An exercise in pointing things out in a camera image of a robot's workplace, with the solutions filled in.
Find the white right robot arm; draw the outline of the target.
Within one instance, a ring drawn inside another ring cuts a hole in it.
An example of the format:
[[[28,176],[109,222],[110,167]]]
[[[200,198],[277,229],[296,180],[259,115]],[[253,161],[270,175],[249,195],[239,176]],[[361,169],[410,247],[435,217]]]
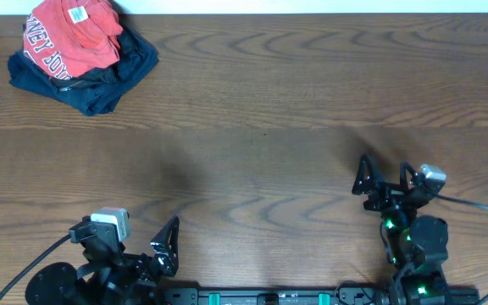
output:
[[[447,223],[418,215],[446,183],[439,168],[400,164],[398,183],[385,181],[373,159],[364,154],[352,194],[366,195],[363,207],[380,213],[380,234],[388,261],[396,268],[385,293],[390,304],[450,304],[452,296],[441,265],[448,259]]]

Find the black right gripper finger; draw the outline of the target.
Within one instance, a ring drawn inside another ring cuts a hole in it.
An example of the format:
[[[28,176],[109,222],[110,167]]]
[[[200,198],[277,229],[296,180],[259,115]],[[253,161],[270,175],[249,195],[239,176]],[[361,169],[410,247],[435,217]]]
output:
[[[358,162],[358,172],[352,186],[352,194],[362,195],[378,191],[383,182],[383,176],[376,162],[368,154],[363,154]]]
[[[399,177],[400,187],[402,189],[409,189],[410,186],[412,186],[414,183],[415,174],[416,174],[416,171],[410,163],[408,163],[406,161],[401,162],[400,163],[400,177]]]

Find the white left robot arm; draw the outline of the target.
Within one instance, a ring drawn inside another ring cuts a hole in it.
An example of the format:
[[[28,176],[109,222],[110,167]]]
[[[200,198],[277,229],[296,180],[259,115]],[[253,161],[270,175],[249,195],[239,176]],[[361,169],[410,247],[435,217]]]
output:
[[[125,252],[119,225],[87,216],[69,229],[70,241],[84,247],[79,268],[59,262],[38,271],[28,283],[29,304],[165,304],[158,284],[179,268],[180,219],[174,216],[152,238],[152,256]]]

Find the orange red t-shirt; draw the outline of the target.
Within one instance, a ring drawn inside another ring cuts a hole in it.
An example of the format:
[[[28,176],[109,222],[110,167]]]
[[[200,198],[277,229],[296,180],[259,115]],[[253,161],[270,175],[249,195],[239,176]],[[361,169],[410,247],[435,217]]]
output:
[[[118,62],[122,32],[108,0],[45,0],[27,17],[23,54],[48,76],[69,80]]]

